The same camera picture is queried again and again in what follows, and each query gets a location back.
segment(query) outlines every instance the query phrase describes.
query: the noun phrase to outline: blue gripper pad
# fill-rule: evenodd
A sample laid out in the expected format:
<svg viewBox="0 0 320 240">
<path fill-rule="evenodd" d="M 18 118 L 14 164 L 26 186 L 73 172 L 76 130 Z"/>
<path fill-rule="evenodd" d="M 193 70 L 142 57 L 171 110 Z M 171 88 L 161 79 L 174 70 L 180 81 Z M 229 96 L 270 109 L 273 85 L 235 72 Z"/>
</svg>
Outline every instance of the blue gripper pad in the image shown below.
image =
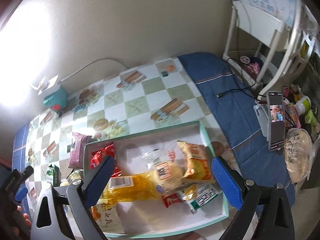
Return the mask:
<svg viewBox="0 0 320 240">
<path fill-rule="evenodd" d="M 243 204 L 241 189 L 218 158 L 212 160 L 212 172 L 230 205 L 240 210 Z"/>
<path fill-rule="evenodd" d="M 114 158 L 111 156 L 104 157 L 100 164 L 94 170 L 90 170 L 84 176 L 84 184 L 85 179 L 89 179 L 86 192 L 84 192 L 84 195 L 82 196 L 84 207 L 86 209 L 89 209 L 90 207 L 95 206 L 97 204 L 97 201 L 101 196 L 101 193 L 103 192 L 109 179 L 111 178 L 114 168 Z"/>
</svg>

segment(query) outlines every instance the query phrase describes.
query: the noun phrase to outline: smartphone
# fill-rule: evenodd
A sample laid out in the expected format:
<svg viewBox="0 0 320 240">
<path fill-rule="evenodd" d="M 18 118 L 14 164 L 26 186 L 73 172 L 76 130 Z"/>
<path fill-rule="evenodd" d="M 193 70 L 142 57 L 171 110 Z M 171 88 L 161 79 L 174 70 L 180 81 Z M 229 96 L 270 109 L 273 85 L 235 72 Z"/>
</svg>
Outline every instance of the smartphone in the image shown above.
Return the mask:
<svg viewBox="0 0 320 240">
<path fill-rule="evenodd" d="M 284 104 L 282 92 L 270 91 L 267 94 L 269 118 L 269 150 L 274 151 L 284 145 Z"/>
</svg>

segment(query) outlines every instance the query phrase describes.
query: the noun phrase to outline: phone screen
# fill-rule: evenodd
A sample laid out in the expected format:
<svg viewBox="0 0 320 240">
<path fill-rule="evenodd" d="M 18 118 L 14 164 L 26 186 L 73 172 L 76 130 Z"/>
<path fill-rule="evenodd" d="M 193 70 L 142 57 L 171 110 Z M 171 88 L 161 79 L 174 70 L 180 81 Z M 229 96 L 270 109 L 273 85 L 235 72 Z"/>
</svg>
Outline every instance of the phone screen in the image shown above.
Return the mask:
<svg viewBox="0 0 320 240">
<path fill-rule="evenodd" d="M 280 92 L 270 92 L 269 94 L 270 110 L 270 150 L 280 148 L 284 145 L 284 108 L 283 98 Z"/>
</svg>

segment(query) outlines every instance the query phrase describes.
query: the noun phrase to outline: yellow snack bag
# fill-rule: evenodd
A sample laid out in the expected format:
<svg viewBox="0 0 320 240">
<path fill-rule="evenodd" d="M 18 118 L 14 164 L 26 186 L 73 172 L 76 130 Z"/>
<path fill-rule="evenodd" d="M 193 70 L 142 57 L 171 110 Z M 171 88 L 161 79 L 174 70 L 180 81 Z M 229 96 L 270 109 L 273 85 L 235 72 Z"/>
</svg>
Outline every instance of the yellow snack bag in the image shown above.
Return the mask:
<svg viewBox="0 0 320 240">
<path fill-rule="evenodd" d="M 183 181 L 209 183 L 215 181 L 203 145 L 178 141 L 178 147 L 186 159 L 186 172 L 182 177 Z"/>
<path fill-rule="evenodd" d="M 183 197 L 181 198 L 182 200 L 191 200 L 191 199 L 195 199 L 198 197 L 198 192 L 197 192 L 197 184 L 193 184 L 189 187 L 186 187 L 184 190 L 182 190 L 181 192 L 183 192 Z"/>
<path fill-rule="evenodd" d="M 108 206 L 113 206 L 117 202 L 161 199 L 151 181 L 150 171 L 110 178 L 102 198 Z"/>
</svg>

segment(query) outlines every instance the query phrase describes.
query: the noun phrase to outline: human hand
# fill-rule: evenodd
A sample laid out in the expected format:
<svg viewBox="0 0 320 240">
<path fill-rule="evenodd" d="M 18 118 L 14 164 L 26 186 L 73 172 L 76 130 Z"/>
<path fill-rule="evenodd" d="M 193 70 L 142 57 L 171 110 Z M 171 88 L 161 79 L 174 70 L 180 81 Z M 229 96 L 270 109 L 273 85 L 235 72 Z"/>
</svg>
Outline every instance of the human hand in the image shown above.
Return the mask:
<svg viewBox="0 0 320 240">
<path fill-rule="evenodd" d="M 22 210 L 22 207 L 21 207 L 21 206 L 17 206 L 17 210 L 21 211 L 21 210 Z M 31 222 L 30 222 L 30 220 L 29 220 L 28 214 L 24 213 L 24 214 L 23 214 L 23 218 L 25 219 L 27 226 L 28 226 L 28 227 L 31 227 L 32 224 L 31 224 Z M 14 234 L 15 234 L 16 236 L 19 235 L 19 229 L 17 229 L 16 227 L 13 227 L 13 228 L 12 228 L 12 231 L 14 232 Z"/>
</svg>

